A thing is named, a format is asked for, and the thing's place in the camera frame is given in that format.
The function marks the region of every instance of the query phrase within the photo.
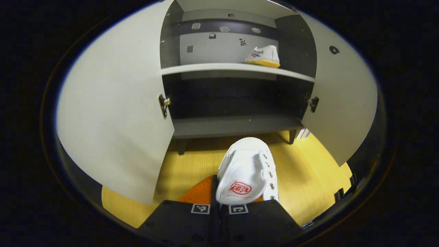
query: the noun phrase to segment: door hinge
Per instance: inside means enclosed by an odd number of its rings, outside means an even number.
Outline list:
[[[311,106],[311,112],[315,112],[317,108],[317,104],[319,103],[319,98],[314,97],[314,99],[309,99],[307,102]]]
[[[168,106],[171,104],[171,99],[169,97],[164,98],[163,95],[161,94],[158,97],[158,102],[160,103],[160,108],[162,109],[163,117],[165,118],[168,115],[166,110],[168,109]]]

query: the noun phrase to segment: red logo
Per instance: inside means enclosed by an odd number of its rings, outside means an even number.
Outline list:
[[[233,191],[239,195],[245,195],[248,194],[250,191],[252,191],[252,187],[246,185],[245,183],[235,182],[232,185],[230,185],[229,191]]]

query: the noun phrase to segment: yellow sole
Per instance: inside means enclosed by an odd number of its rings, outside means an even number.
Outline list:
[[[263,65],[263,66],[273,67],[273,68],[279,68],[279,66],[281,65],[278,62],[273,62],[270,60],[256,60],[256,61],[245,61],[245,62],[248,64]]]

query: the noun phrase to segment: hole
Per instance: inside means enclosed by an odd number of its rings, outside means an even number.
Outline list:
[[[195,242],[203,242],[204,241],[204,237],[200,236],[198,234],[194,234],[192,235],[192,240]]]
[[[244,238],[244,236],[242,234],[238,234],[238,235],[233,237],[233,241],[234,242],[242,242],[242,241],[244,241],[244,239],[245,238]]]
[[[173,242],[171,242],[171,241],[169,241],[167,239],[162,239],[162,242],[164,242],[165,244],[168,244],[168,245],[174,245]]]

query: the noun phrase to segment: white shelf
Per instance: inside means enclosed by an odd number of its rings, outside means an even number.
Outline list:
[[[180,65],[174,67],[168,67],[161,70],[162,76],[176,74],[176,73],[184,73],[184,72],[192,72],[192,71],[203,71],[203,70],[242,70],[242,71],[254,71],[254,72],[263,72],[263,73],[271,73],[281,76],[289,76],[297,79],[302,79],[310,82],[314,82],[315,78],[306,76],[303,74],[299,74],[293,71],[285,70],[285,69],[276,69],[266,66],[252,65],[252,64],[243,64],[243,63],[198,63],[198,64],[188,64],[188,65]]]

